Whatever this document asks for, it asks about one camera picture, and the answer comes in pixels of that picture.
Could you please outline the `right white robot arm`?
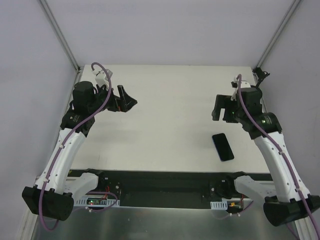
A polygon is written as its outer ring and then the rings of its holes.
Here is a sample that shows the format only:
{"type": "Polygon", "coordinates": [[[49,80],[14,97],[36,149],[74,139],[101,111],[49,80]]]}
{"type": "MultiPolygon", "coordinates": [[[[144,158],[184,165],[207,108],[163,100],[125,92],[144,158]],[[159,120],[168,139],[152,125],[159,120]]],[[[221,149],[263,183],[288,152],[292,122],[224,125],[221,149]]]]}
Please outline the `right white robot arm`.
{"type": "Polygon", "coordinates": [[[253,180],[247,173],[234,172],[226,183],[216,187],[217,195],[231,199],[242,194],[260,203],[267,220],[275,227],[306,218],[320,208],[320,197],[312,195],[294,168],[281,125],[271,112],[263,112],[262,92],[254,87],[241,88],[234,95],[218,94],[212,111],[213,121],[240,123],[260,150],[275,189],[253,180]]]}

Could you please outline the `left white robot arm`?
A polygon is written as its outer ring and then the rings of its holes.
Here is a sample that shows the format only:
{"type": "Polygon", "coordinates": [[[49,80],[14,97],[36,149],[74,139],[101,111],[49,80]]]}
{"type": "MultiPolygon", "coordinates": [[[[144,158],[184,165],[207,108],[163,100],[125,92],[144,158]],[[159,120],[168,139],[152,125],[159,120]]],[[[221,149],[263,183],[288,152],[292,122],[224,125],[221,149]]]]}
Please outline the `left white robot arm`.
{"type": "Polygon", "coordinates": [[[76,201],[92,191],[99,195],[106,183],[100,170],[88,169],[71,183],[67,176],[75,156],[95,123],[94,113],[104,110],[126,113],[137,105],[122,85],[119,95],[108,90],[106,84],[93,85],[90,81],[75,84],[72,101],[62,118],[56,146],[47,166],[34,183],[22,191],[22,198],[35,215],[65,221],[76,201]]]}

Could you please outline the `blue smartphone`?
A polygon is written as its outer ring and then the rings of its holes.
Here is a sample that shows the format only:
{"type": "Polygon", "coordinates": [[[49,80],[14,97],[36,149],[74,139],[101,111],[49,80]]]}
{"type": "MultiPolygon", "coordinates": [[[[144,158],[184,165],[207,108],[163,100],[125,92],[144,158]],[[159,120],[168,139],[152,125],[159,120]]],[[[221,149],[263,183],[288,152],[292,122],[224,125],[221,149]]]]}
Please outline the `blue smartphone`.
{"type": "Polygon", "coordinates": [[[231,161],[235,158],[228,139],[224,133],[214,134],[212,141],[222,162],[231,161]]]}

